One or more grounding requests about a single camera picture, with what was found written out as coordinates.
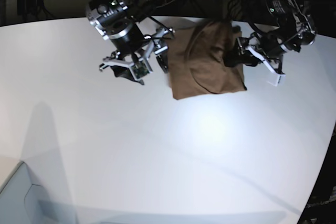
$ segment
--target folded brown shirt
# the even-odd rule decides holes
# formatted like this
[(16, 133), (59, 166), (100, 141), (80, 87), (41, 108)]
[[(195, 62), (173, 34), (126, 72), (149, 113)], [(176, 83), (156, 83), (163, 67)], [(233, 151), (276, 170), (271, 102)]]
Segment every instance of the folded brown shirt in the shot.
[(227, 68), (223, 58), (233, 48), (232, 26), (210, 22), (178, 30), (168, 40), (168, 67), (173, 97), (177, 100), (200, 94), (245, 91), (243, 66)]

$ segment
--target brown fabric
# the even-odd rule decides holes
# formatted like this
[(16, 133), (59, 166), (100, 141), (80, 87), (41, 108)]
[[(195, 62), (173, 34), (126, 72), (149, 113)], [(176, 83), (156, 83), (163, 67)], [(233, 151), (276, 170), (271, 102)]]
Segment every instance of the brown fabric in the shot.
[(175, 35), (175, 40), (167, 41), (175, 99), (246, 90), (243, 66), (227, 68), (223, 62), (234, 44), (230, 23), (211, 22), (202, 27), (178, 30)]

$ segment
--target white table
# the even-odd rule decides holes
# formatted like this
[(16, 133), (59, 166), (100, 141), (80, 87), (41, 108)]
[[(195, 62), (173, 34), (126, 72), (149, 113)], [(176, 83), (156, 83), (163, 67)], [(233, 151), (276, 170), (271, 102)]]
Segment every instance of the white table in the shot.
[(175, 101), (154, 57), (144, 87), (100, 73), (113, 44), (85, 18), (2, 27), (0, 155), (63, 223), (294, 224), (336, 120), (335, 42), (287, 54), (282, 87), (246, 67), (247, 92)]

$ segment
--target brown cloth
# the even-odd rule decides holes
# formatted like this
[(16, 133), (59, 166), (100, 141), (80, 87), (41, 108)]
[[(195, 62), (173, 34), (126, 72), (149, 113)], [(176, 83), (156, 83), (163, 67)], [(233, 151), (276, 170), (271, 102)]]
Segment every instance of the brown cloth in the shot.
[(227, 68), (223, 62), (234, 44), (230, 23), (210, 22), (178, 30), (175, 35), (174, 40), (167, 41), (170, 82), (175, 99), (246, 90), (243, 66)]

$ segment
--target electronic device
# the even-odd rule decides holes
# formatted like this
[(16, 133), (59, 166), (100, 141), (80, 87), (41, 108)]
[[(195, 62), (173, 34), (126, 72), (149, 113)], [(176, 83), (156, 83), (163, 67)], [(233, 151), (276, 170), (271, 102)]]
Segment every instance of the electronic device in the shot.
[[(255, 31), (249, 38), (238, 38), (234, 50), (225, 57), (227, 67), (237, 64), (256, 66), (263, 63), (272, 74), (270, 83), (277, 86), (285, 79), (282, 72), (283, 55), (289, 51), (300, 52), (301, 46), (310, 45), (316, 37), (311, 17), (304, 13), (296, 0), (260, 0), (267, 4), (268, 12), (277, 21), (277, 29), (260, 30), (249, 18), (246, 2), (242, 0), (247, 21)], [(167, 72), (166, 40), (174, 38), (174, 29), (166, 27), (151, 16), (153, 1), (143, 4), (139, 0), (92, 0), (86, 15), (105, 40), (111, 40), (117, 50), (103, 59), (100, 70), (110, 67), (116, 77), (144, 84), (143, 77), (152, 72), (149, 57), (155, 53), (163, 71)], [(160, 25), (153, 35), (144, 35), (137, 23), (145, 18)]]

